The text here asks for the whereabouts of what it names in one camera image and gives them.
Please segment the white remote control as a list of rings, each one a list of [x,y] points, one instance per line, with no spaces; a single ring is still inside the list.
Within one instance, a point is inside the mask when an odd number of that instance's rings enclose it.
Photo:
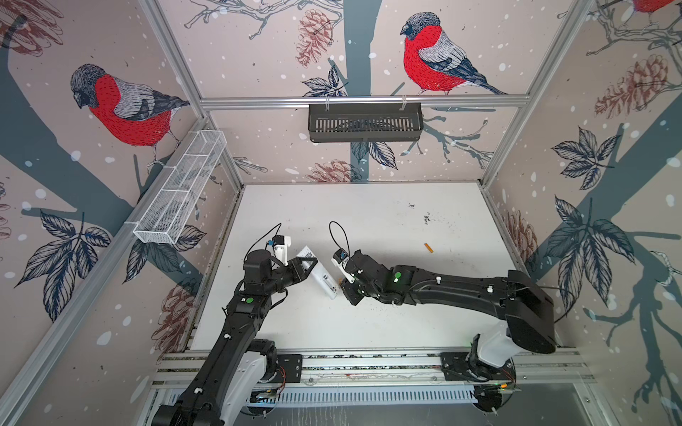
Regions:
[[[298,257],[316,257],[316,255],[309,246],[305,246],[303,250],[298,253]],[[317,266],[308,278],[315,282],[330,299],[335,299],[339,295],[339,293],[335,294],[332,292],[332,287],[337,287],[339,289],[339,286],[320,260],[318,260]]]

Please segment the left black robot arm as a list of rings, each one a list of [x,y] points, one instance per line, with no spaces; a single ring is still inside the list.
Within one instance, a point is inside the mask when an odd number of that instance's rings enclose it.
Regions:
[[[273,307],[273,294],[304,282],[317,264],[316,257],[282,262],[268,250],[250,252],[207,359],[174,405],[159,406],[152,424],[234,424],[256,384],[276,374],[275,343],[256,337]]]

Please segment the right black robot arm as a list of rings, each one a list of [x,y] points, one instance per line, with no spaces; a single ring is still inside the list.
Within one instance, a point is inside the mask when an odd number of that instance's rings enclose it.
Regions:
[[[345,277],[340,287],[353,306],[372,298],[385,305],[445,305],[496,318],[497,325],[472,340],[472,366],[501,368],[522,351],[556,352],[553,300],[525,273],[470,278],[404,264],[388,268],[360,250],[349,255],[342,248],[332,261]]]

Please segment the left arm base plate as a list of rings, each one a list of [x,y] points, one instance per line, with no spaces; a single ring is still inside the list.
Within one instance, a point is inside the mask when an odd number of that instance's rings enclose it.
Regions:
[[[266,356],[266,372],[259,383],[300,383],[303,370],[301,354]]]

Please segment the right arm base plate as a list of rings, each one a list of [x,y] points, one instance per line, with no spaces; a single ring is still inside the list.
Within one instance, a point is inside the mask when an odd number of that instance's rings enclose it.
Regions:
[[[517,378],[512,360],[507,360],[502,367],[490,367],[461,351],[441,353],[440,371],[444,374],[445,380],[449,382],[515,382]]]

